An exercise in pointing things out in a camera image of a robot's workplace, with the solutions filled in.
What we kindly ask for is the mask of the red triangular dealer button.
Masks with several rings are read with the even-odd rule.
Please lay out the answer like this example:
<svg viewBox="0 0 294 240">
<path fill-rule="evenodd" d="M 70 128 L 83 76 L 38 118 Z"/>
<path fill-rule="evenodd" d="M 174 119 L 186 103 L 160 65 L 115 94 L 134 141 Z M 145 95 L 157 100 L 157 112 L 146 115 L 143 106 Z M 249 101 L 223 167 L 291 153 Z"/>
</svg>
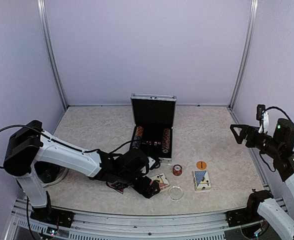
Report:
<svg viewBox="0 0 294 240">
<path fill-rule="evenodd" d="M 125 185 L 121 182 L 114 182 L 112 184 L 109 185 L 112 189 L 116 190 L 118 193 L 123 194 L 124 193 L 124 189 L 125 189 Z"/>
</svg>

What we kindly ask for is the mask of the black mug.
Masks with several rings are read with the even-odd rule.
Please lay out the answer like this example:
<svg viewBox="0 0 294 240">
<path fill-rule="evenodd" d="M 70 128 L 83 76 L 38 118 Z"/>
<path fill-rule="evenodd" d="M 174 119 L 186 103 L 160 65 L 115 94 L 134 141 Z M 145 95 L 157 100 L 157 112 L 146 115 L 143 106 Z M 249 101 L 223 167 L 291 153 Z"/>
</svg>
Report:
<svg viewBox="0 0 294 240">
<path fill-rule="evenodd" d="M 60 166 L 49 162 L 37 161 L 34 165 L 38 178 L 44 183 L 49 184 L 56 180 L 60 172 Z"/>
</svg>

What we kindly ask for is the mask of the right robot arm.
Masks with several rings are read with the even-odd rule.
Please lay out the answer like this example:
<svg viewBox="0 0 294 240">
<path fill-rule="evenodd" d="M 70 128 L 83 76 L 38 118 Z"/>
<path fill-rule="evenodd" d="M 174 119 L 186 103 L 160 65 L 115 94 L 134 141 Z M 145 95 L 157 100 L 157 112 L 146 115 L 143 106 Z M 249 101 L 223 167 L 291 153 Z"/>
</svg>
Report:
<svg viewBox="0 0 294 240">
<path fill-rule="evenodd" d="M 272 158 L 273 167 L 289 188 L 294 198 L 294 123 L 280 118 L 272 136 L 262 128 L 244 124 L 232 124 L 230 130 L 238 144 L 245 141 L 247 148 L 256 148 Z M 294 220 L 278 205 L 267 190 L 254 191 L 245 208 L 227 213 L 229 226 L 250 223 L 263 218 L 283 240 L 294 240 Z"/>
</svg>

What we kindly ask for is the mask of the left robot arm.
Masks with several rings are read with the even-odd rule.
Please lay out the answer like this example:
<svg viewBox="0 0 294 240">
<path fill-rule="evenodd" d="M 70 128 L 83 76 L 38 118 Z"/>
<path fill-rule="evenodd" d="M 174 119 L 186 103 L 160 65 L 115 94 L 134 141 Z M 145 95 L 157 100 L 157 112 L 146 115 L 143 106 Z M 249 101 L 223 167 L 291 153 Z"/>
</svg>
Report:
<svg viewBox="0 0 294 240">
<path fill-rule="evenodd" d="M 11 128 L 18 130 L 9 138 L 0 169 L 16 178 L 31 206 L 48 223 L 57 218 L 57 211 L 51 207 L 49 193 L 37 175 L 37 162 L 74 170 L 105 183 L 122 183 L 146 199 L 160 192 L 159 183 L 147 176 L 159 162 L 147 157 L 139 148 L 131 148 L 126 153 L 80 148 L 45 131 L 38 120 L 27 125 L 6 126 L 0 129 L 0 133 Z"/>
</svg>

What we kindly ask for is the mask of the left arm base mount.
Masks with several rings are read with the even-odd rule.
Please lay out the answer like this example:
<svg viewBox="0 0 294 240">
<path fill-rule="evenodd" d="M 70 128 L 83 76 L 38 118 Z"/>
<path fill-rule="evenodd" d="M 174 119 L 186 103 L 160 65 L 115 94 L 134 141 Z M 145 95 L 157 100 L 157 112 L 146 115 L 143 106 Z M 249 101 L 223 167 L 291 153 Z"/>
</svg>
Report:
<svg viewBox="0 0 294 240">
<path fill-rule="evenodd" d="M 33 220 L 37 220 L 39 222 L 47 223 L 50 225 L 55 225 L 58 227 L 71 228 L 74 213 L 72 211 L 52 208 L 52 207 L 43 207 L 43 208 L 34 208 L 32 207 L 32 211 L 30 217 Z"/>
</svg>

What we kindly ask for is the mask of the blue playing card deck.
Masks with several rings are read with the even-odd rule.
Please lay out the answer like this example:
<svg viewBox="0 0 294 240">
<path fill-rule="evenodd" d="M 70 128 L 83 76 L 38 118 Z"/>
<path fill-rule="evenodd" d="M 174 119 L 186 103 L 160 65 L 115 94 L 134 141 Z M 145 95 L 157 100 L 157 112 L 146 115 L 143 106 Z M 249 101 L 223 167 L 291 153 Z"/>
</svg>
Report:
<svg viewBox="0 0 294 240">
<path fill-rule="evenodd" d="M 194 170 L 192 177 L 195 191 L 207 191 L 212 188 L 207 170 Z"/>
</svg>

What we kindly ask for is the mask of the left chip row in case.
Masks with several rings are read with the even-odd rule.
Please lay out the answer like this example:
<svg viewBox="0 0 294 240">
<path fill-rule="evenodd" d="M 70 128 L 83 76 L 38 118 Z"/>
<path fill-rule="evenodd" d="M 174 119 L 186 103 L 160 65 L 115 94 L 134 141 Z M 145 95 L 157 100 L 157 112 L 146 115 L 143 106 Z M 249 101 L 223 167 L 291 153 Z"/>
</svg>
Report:
<svg viewBox="0 0 294 240">
<path fill-rule="evenodd" d="M 143 141 L 143 133 L 144 133 L 144 128 L 142 126 L 138 126 L 136 128 L 134 138 L 132 141 L 132 148 L 133 149 L 139 149 L 141 146 L 141 143 Z"/>
</svg>

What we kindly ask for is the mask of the clear round tray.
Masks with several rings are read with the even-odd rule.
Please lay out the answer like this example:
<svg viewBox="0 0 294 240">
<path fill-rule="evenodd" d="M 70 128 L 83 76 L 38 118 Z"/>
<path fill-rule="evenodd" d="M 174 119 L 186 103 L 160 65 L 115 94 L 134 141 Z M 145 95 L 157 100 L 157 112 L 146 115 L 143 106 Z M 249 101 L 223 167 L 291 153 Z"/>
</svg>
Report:
<svg viewBox="0 0 294 240">
<path fill-rule="evenodd" d="M 41 182 L 41 184 L 42 184 L 42 186 L 43 186 L 44 188 L 49 187 L 49 186 L 53 186 L 53 185 L 59 183 L 61 180 L 63 180 L 64 177 L 67 175 L 67 173 L 68 173 L 68 169 L 65 168 L 65 167 L 60 166 L 60 171 L 59 171 L 59 173 L 58 173 L 57 178 L 56 178 L 55 181 L 53 181 L 53 182 L 51 182 L 51 183 L 43 183 L 43 182 L 40 180 L 40 182 Z"/>
</svg>

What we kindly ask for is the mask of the front aluminium frame rail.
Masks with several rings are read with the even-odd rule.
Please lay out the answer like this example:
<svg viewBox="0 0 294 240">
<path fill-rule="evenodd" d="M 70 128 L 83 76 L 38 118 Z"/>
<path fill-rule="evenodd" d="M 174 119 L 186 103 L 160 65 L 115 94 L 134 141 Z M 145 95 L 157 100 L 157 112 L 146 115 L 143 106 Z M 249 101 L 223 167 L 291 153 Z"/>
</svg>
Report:
<svg viewBox="0 0 294 240">
<path fill-rule="evenodd" d="M 46 234 L 55 226 L 30 220 L 35 238 L 43 240 L 280 240 L 269 226 L 254 239 L 244 236 L 260 222 L 229 227 L 224 211 L 180 215 L 121 215 L 81 210 L 74 212 L 71 228 L 59 227 L 54 237 Z M 32 240 L 26 217 L 26 201 L 16 200 L 4 240 Z"/>
</svg>

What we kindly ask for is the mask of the aluminium post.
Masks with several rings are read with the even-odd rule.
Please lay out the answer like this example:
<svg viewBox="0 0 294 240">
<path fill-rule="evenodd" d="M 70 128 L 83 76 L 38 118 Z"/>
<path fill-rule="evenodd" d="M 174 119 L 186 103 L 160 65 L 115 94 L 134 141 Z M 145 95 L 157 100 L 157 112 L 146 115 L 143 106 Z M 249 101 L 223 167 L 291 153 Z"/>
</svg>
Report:
<svg viewBox="0 0 294 240">
<path fill-rule="evenodd" d="M 37 8 L 38 8 L 38 13 L 39 13 L 39 18 L 40 18 L 40 24 L 41 24 L 41 29 L 44 37 L 44 42 L 45 42 L 45 47 L 46 47 L 46 52 L 50 64 L 50 68 L 52 71 L 53 75 L 53 80 L 54 84 L 57 88 L 58 92 L 58 97 L 60 99 L 62 108 L 64 111 L 66 111 L 69 107 L 68 101 L 66 98 L 66 94 L 64 91 L 64 87 L 59 75 L 59 70 L 55 58 L 55 53 L 54 53 L 54 48 L 52 45 L 51 41 L 51 35 L 50 35 L 50 28 L 49 28 L 49 23 L 48 23 L 48 18 L 47 18 L 47 12 L 46 12 L 46 3 L 44 0 L 37 0 Z"/>
<path fill-rule="evenodd" d="M 231 95 L 231 99 L 228 105 L 228 108 L 230 109 L 230 111 L 234 110 L 240 90 L 241 90 L 241 85 L 243 82 L 248 58 L 250 55 L 250 49 L 251 49 L 252 39 L 254 35 L 254 28 L 255 28 L 255 23 L 257 18 L 257 12 L 258 12 L 258 5 L 259 5 L 258 0 L 251 1 L 249 18 L 248 18 L 247 29 L 245 34 L 244 47 L 243 47 L 243 51 L 242 51 L 242 55 L 240 59 L 240 65 L 239 65 L 237 76 L 236 76 L 236 83 L 235 83 L 235 86 Z"/>
</svg>

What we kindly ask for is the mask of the aluminium poker case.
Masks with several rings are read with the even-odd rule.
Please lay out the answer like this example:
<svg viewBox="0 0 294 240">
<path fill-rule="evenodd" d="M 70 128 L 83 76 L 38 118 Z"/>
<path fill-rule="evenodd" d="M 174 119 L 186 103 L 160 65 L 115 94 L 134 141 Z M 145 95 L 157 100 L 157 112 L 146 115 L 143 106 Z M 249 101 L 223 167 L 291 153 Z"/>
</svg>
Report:
<svg viewBox="0 0 294 240">
<path fill-rule="evenodd" d="M 177 97 L 175 95 L 133 93 L 130 97 L 134 130 L 143 127 L 140 150 L 149 157 L 158 157 L 162 163 L 173 161 L 173 128 Z M 164 129 L 170 129 L 170 150 L 162 152 Z"/>
</svg>

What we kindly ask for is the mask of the orange big blind button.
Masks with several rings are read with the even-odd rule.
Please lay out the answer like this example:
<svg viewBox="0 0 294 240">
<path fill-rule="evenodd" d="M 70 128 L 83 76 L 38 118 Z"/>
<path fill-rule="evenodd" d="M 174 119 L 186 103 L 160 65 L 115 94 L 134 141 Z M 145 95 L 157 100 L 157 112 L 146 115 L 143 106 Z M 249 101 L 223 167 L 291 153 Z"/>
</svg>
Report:
<svg viewBox="0 0 294 240">
<path fill-rule="evenodd" d="M 196 163 L 196 167 L 199 169 L 199 170 L 205 170 L 207 168 L 207 163 L 204 162 L 204 161 L 198 161 Z"/>
</svg>

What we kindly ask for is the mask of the red playing card deck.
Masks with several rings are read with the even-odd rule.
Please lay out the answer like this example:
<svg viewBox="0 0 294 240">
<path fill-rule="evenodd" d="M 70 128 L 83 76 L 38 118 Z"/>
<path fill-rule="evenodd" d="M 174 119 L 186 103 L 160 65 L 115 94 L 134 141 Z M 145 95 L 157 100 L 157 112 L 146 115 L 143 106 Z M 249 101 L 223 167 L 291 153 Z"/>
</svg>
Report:
<svg viewBox="0 0 294 240">
<path fill-rule="evenodd" d="M 150 179 L 152 181 L 158 182 L 160 190 L 164 190 L 170 187 L 170 183 L 164 173 L 159 173 L 154 176 L 151 176 Z"/>
</svg>

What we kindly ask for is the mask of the left rear aluminium post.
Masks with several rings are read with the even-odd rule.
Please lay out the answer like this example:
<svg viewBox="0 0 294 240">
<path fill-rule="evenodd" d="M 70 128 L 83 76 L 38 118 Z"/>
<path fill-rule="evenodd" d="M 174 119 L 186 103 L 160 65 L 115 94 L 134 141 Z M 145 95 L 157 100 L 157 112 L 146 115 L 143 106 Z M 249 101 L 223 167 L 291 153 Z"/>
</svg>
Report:
<svg viewBox="0 0 294 240">
<path fill-rule="evenodd" d="M 44 37 L 44 42 L 45 42 L 45 47 L 46 47 L 46 52 L 50 64 L 50 68 L 52 71 L 53 75 L 53 80 L 54 84 L 57 88 L 58 92 L 58 97 L 60 99 L 62 108 L 64 111 L 66 111 L 69 107 L 68 101 L 66 98 L 66 94 L 64 91 L 64 87 L 59 75 L 59 70 L 55 58 L 55 53 L 54 53 L 54 48 L 52 45 L 51 41 L 51 35 L 50 35 L 50 28 L 49 28 L 49 23 L 48 23 L 48 18 L 47 18 L 47 12 L 46 12 L 46 3 L 44 0 L 37 0 L 37 8 L 38 8 L 38 13 L 39 13 L 39 18 L 40 18 L 40 24 L 41 24 L 41 29 Z"/>
</svg>

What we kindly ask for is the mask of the right rear aluminium post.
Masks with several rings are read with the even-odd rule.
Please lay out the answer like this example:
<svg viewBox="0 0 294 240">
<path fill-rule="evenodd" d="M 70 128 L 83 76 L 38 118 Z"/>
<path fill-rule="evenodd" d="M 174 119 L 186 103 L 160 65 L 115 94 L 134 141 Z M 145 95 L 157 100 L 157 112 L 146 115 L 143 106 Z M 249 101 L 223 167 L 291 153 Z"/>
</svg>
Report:
<svg viewBox="0 0 294 240">
<path fill-rule="evenodd" d="M 252 39 L 254 35 L 254 28 L 255 28 L 255 23 L 257 18 L 257 12 L 258 12 L 258 5 L 259 5 L 258 0 L 251 1 L 249 18 L 248 18 L 247 29 L 245 34 L 244 47 L 243 47 L 243 51 L 242 51 L 242 55 L 240 59 L 240 65 L 239 65 L 237 76 L 236 76 L 236 83 L 235 83 L 235 86 L 231 95 L 231 99 L 228 105 L 228 108 L 230 109 L 230 111 L 234 110 L 240 90 L 241 90 L 241 85 L 243 82 L 248 58 L 250 55 L 250 49 L 251 49 Z"/>
</svg>

